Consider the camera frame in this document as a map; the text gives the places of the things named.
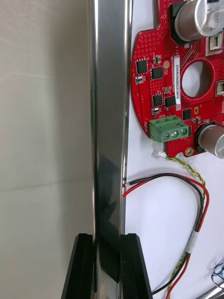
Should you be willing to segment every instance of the mounting hole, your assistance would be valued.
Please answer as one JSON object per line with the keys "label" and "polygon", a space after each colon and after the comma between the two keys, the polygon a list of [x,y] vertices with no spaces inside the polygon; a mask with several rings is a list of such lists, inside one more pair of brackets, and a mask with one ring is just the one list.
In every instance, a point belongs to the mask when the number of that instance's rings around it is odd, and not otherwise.
{"label": "mounting hole", "polygon": [[194,62],[183,75],[182,88],[189,97],[200,97],[208,91],[211,80],[210,67],[202,61]]}

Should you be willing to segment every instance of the silver capacitor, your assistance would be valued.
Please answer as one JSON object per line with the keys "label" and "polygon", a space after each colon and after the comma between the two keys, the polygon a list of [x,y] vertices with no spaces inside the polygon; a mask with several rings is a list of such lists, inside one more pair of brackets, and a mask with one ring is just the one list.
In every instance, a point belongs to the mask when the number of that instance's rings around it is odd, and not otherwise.
{"label": "silver capacitor", "polygon": [[186,42],[214,36],[223,27],[224,0],[189,0],[175,18],[175,31]]}
{"label": "silver capacitor", "polygon": [[206,126],[198,137],[198,144],[207,152],[224,159],[224,128],[215,125]]}

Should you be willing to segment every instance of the integrated circuit chip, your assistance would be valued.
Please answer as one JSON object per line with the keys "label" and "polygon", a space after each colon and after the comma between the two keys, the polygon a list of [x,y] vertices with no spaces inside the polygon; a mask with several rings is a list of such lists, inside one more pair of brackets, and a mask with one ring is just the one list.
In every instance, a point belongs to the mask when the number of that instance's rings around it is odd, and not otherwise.
{"label": "integrated circuit chip", "polygon": [[160,79],[163,77],[162,67],[156,67],[152,69],[152,79]]}
{"label": "integrated circuit chip", "polygon": [[187,109],[183,111],[183,121],[191,119],[191,109]]}
{"label": "integrated circuit chip", "polygon": [[153,107],[161,106],[162,105],[162,95],[155,94],[153,96]]}
{"label": "integrated circuit chip", "polygon": [[172,107],[176,105],[176,99],[175,97],[170,97],[165,99],[165,107]]}
{"label": "integrated circuit chip", "polygon": [[144,74],[148,72],[148,66],[146,60],[138,60],[136,61],[136,68],[137,68],[137,74]]}

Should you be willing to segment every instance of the green terminal block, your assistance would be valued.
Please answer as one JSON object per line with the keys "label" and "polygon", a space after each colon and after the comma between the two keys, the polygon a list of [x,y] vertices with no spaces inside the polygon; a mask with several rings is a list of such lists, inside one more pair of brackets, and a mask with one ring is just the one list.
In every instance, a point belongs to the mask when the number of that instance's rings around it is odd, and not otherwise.
{"label": "green terminal block", "polygon": [[150,138],[167,142],[188,137],[189,127],[177,116],[167,116],[149,122]]}

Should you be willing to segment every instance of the gray wall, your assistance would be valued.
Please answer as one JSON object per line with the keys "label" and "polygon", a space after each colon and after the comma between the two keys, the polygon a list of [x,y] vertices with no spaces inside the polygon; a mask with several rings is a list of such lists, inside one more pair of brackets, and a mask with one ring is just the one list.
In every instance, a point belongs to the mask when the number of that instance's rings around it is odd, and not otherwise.
{"label": "gray wall", "polygon": [[92,233],[87,4],[0,1],[0,298],[60,298]]}

